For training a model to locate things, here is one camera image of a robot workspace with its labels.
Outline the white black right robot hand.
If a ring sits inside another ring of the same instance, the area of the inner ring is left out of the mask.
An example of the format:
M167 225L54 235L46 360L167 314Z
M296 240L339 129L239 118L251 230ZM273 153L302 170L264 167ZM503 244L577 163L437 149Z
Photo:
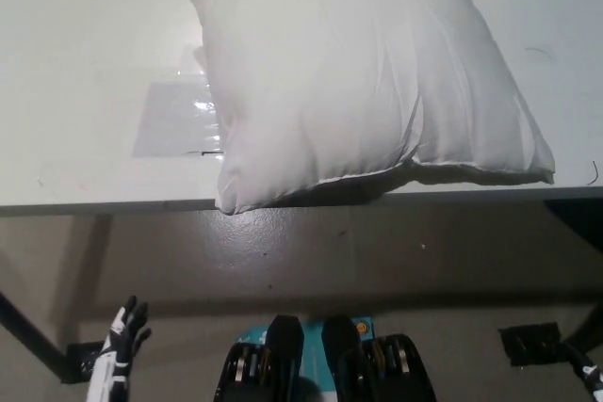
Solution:
M594 402L602 402L602 370L586 354L567 342L562 343L566 359Z

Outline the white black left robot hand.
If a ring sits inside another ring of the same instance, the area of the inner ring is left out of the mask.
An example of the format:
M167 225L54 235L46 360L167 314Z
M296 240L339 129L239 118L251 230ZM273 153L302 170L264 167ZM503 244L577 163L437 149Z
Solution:
M129 400L134 359L152 330L146 326L148 304L131 296L111 322L90 377L87 402Z

